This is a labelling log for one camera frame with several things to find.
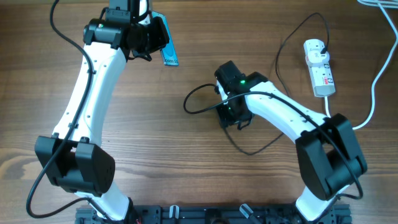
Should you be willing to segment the Galaxy S25 smartphone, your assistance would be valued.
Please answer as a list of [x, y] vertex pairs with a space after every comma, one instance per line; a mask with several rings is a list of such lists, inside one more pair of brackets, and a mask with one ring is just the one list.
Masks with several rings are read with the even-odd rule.
[[168, 44], [163, 49], [160, 50], [160, 54], [162, 56], [162, 61], [163, 61], [164, 65], [170, 66], [170, 67], [179, 66], [178, 57], [177, 57], [177, 53], [175, 51], [174, 43], [173, 43], [172, 36], [171, 36], [169, 26], [167, 23], [167, 18], [163, 14], [161, 14], [159, 12], [155, 12], [155, 11], [152, 11], [152, 16], [160, 17], [163, 20], [167, 34], [169, 36]]

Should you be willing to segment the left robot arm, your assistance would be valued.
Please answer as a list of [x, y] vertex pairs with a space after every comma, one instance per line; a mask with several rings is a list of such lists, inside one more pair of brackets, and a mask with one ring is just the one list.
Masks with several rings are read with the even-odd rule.
[[168, 42], [165, 23], [152, 15], [149, 1], [111, 1], [83, 30], [83, 60], [61, 120], [51, 136], [36, 140], [40, 176], [87, 201], [103, 223], [141, 220], [114, 181], [114, 159], [101, 148], [114, 87], [128, 61], [151, 61]]

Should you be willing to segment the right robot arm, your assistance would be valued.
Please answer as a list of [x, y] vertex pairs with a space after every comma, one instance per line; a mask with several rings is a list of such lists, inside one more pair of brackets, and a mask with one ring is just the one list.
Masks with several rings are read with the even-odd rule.
[[314, 112], [280, 92], [264, 75], [245, 75], [232, 61], [215, 72], [222, 104], [216, 110], [222, 128], [243, 129], [258, 115], [296, 146], [305, 188], [295, 207], [308, 222], [321, 219], [368, 165], [350, 121]]

